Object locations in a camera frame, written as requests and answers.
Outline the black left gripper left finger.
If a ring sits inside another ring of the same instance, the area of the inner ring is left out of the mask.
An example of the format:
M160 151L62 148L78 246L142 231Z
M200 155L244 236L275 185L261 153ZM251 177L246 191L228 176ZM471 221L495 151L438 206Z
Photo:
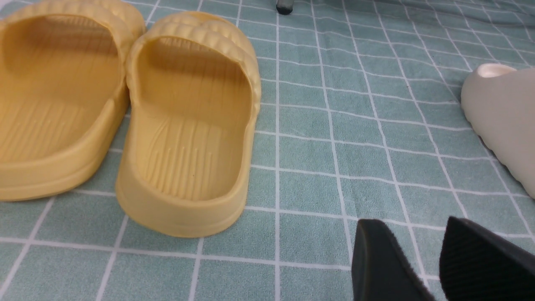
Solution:
M355 301L433 301L389 227L360 219L352 261Z

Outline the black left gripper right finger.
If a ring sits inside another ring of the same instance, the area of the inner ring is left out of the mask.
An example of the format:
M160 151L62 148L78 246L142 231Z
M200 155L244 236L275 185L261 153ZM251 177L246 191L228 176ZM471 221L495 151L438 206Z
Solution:
M469 219L449 217L440 283L449 301L533 301L535 257Z

